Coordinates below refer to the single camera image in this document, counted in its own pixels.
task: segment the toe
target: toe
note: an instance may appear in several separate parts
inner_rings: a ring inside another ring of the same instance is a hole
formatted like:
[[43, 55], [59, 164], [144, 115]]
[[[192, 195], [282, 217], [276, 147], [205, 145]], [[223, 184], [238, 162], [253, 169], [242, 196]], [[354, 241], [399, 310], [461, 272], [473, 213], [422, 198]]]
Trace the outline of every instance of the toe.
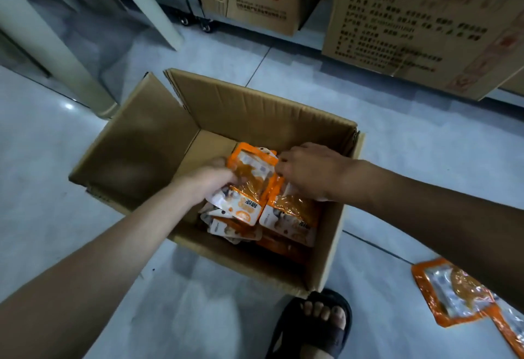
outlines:
[[323, 321], [327, 321], [329, 319], [329, 315], [331, 315], [330, 307], [324, 306], [324, 308], [322, 308], [322, 311], [320, 312], [320, 319], [322, 319]]
[[317, 301], [315, 305], [313, 305], [313, 316], [317, 318], [320, 315], [320, 312], [322, 311], [322, 308], [324, 307], [324, 304], [320, 301]]
[[341, 307], [333, 307], [330, 321], [333, 325], [344, 330], [346, 328], [346, 313]]
[[311, 312], [313, 312], [313, 303], [311, 301], [306, 301], [304, 303], [304, 315], [311, 316]]

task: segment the floor tile grout line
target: floor tile grout line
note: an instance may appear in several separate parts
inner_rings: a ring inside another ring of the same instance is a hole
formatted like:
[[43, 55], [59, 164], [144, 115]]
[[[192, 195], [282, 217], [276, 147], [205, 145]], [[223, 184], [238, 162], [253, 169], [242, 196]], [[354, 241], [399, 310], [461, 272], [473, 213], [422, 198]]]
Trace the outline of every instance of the floor tile grout line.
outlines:
[[348, 234], [349, 236], [352, 236], [352, 237], [354, 237], [355, 239], [358, 239], [358, 240], [361, 241], [361, 242], [367, 243], [367, 244], [369, 244], [370, 246], [375, 247], [375, 248], [379, 249], [380, 251], [383, 251], [383, 252], [386, 253], [386, 254], [389, 254], [390, 256], [393, 256], [393, 257], [395, 257], [395, 258], [398, 258], [398, 259], [401, 260], [401, 261], [404, 261], [405, 263], [408, 263], [408, 264], [410, 264], [410, 265], [413, 265], [412, 262], [410, 262], [410, 261], [408, 261], [408, 260], [406, 260], [406, 259], [404, 259], [404, 258], [402, 258], [402, 257], [400, 257], [400, 256], [397, 256], [395, 253], [392, 253], [392, 252], [390, 252], [389, 250], [386, 250], [386, 249], [384, 249], [384, 248], [382, 248], [382, 247], [376, 245], [375, 243], [372, 243], [372, 242], [367, 241], [367, 240], [365, 240], [365, 239], [363, 239], [363, 238], [361, 238], [361, 237], [358, 237], [358, 236], [356, 236], [356, 235], [353, 235], [352, 233], [348, 232], [347, 230], [342, 230], [342, 231], [343, 231], [345, 234]]
[[257, 73], [258, 71], [258, 68], [260, 68], [260, 65], [262, 65], [262, 63], [264, 62], [264, 60], [266, 59], [266, 55], [269, 53], [269, 51], [273, 48], [273, 46], [269, 46], [269, 48], [267, 49], [266, 53], [264, 54], [264, 56], [262, 57], [262, 59], [260, 60], [260, 63], [258, 64], [257, 66], [257, 69], [255, 69], [255, 71], [253, 72], [253, 74], [251, 75], [251, 77], [249, 78], [249, 80], [247, 81], [245, 87], [247, 87], [249, 85], [249, 83], [251, 82], [251, 79], [253, 78], [253, 76], [255, 76], [255, 73]]

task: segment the open cardboard box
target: open cardboard box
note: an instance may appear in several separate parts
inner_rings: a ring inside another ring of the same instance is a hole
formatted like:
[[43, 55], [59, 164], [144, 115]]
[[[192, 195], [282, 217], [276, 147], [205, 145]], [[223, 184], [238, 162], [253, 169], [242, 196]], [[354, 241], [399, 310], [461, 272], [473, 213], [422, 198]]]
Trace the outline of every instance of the open cardboard box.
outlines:
[[[351, 157], [362, 147], [357, 124], [342, 117], [193, 73], [169, 69], [165, 74], [182, 105], [148, 73], [69, 176], [123, 214], [175, 174], [228, 156], [240, 141], [279, 153], [311, 141]], [[324, 288], [342, 232], [342, 204], [326, 203], [305, 267], [255, 245], [234, 246], [207, 233], [198, 225], [200, 206], [169, 235], [175, 243], [295, 296]]]

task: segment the black sandal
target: black sandal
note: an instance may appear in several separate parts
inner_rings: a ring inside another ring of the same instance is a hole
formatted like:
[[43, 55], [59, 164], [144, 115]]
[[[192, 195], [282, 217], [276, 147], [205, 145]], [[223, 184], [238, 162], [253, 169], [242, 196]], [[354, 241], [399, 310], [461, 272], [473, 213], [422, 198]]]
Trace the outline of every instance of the black sandal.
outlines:
[[[305, 301], [311, 301], [313, 304], [319, 301], [330, 308], [341, 307], [346, 314], [345, 329], [342, 330], [331, 322], [323, 321], [320, 317], [304, 315], [300, 304], [304, 304]], [[337, 358], [350, 334], [352, 319], [350, 305], [344, 297], [333, 290], [324, 289], [321, 293], [313, 291], [307, 300], [293, 298], [278, 320], [266, 359], [298, 358], [303, 344], [315, 346]], [[276, 352], [273, 352], [281, 335], [281, 345]]]

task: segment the hand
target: hand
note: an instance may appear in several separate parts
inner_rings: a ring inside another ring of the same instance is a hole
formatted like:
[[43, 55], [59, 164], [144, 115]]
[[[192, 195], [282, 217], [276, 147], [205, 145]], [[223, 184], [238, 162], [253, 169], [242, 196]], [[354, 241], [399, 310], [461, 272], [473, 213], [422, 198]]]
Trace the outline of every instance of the hand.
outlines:
[[186, 183], [187, 193], [192, 195], [193, 205], [199, 204], [207, 195], [212, 194], [228, 183], [237, 183], [237, 177], [225, 166], [225, 158], [216, 158], [208, 164], [175, 179], [174, 183]]
[[307, 197], [345, 202], [347, 190], [356, 189], [355, 183], [362, 180], [354, 172], [359, 162], [323, 145], [305, 143], [282, 152], [275, 171]]

